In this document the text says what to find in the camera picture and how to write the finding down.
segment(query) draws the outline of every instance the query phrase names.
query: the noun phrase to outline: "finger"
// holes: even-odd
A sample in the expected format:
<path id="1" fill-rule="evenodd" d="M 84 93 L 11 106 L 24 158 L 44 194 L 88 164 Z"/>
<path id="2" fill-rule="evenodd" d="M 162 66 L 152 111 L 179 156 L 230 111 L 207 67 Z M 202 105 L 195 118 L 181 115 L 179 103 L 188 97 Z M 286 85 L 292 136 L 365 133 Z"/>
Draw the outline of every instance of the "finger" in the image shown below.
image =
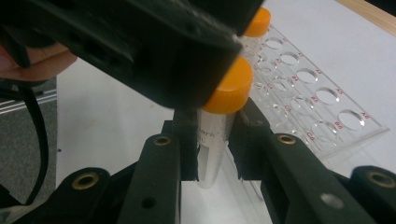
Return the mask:
<path id="1" fill-rule="evenodd" d="M 75 62 L 77 57 L 69 51 L 49 57 L 48 59 L 33 64 L 30 68 L 15 68 L 0 72 L 0 77 L 21 81 L 41 81 L 55 77 Z"/>
<path id="2" fill-rule="evenodd" d="M 42 49 L 27 49 L 30 63 L 38 63 L 54 55 L 68 51 L 67 47 L 56 43 L 50 47 Z"/>
<path id="3" fill-rule="evenodd" d="M 47 48 L 42 48 L 42 49 L 28 48 L 26 50 L 31 64 L 39 63 L 43 60 L 48 59 L 49 57 L 68 51 L 68 49 L 65 46 L 59 43 Z M 8 69 L 13 69 L 17 67 L 18 65 L 14 62 L 12 57 L 7 53 L 7 51 L 3 47 L 0 46 L 0 71 L 6 71 Z"/>

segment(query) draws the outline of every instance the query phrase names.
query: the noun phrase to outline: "clear acrylic rack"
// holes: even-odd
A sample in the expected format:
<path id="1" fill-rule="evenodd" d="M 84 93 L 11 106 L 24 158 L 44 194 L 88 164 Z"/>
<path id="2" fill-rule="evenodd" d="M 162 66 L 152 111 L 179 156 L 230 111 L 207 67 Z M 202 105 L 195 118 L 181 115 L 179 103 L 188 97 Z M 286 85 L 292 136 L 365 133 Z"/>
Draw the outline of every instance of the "clear acrylic rack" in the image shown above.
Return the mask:
<path id="1" fill-rule="evenodd" d="M 388 130 L 274 26 L 242 43 L 254 70 L 250 97 L 274 133 L 299 137 L 325 159 Z"/>

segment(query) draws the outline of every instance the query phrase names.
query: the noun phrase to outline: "white table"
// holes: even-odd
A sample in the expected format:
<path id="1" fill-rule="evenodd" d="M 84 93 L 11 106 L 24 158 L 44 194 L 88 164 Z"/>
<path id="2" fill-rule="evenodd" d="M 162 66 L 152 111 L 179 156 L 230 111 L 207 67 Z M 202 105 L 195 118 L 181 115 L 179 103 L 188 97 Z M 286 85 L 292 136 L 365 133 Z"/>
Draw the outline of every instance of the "white table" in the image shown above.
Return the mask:
<path id="1" fill-rule="evenodd" d="M 355 166 L 373 164 L 396 173 L 396 38 L 332 0 L 267 0 L 264 6 L 276 29 L 390 128 L 335 171 L 349 175 Z M 59 76 L 58 95 L 58 185 L 84 167 L 115 174 L 137 161 L 144 141 L 173 114 L 82 61 Z M 183 183 L 182 223 L 268 220 L 249 183 L 231 176 L 233 166 L 224 161 L 214 188 Z"/>

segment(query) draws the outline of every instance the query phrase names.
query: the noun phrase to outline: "test tube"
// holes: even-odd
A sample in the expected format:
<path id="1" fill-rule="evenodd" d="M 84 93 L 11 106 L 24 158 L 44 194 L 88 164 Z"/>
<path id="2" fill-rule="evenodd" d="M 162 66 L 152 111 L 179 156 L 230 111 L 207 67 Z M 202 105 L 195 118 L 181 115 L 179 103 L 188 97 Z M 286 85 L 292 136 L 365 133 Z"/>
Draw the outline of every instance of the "test tube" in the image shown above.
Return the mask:
<path id="1" fill-rule="evenodd" d="M 265 57 L 265 55 L 260 55 L 260 51 L 262 49 L 262 37 L 268 31 L 270 20 L 270 11 L 265 7 L 260 7 L 241 38 L 241 42 L 244 46 L 242 56 L 252 66 L 262 59 L 262 57 Z"/>
<path id="2" fill-rule="evenodd" d="M 248 100 L 253 72 L 248 61 L 238 57 L 198 115 L 198 186 L 211 188 L 227 147 L 235 112 Z"/>

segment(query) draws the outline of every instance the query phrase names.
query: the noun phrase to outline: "orange cap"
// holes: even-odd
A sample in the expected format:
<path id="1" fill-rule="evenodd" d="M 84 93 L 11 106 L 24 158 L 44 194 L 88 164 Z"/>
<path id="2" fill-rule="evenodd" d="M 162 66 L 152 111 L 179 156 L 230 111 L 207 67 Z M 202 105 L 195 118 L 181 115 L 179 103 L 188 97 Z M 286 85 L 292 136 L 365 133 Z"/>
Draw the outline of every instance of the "orange cap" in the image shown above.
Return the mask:
<path id="1" fill-rule="evenodd" d="M 253 71 L 248 61 L 238 56 L 203 110 L 213 114 L 231 114 L 248 100 Z"/>
<path id="2" fill-rule="evenodd" d="M 260 37 L 265 35 L 270 25 L 271 13 L 265 7 L 260 7 L 250 22 L 244 35 L 248 37 Z"/>

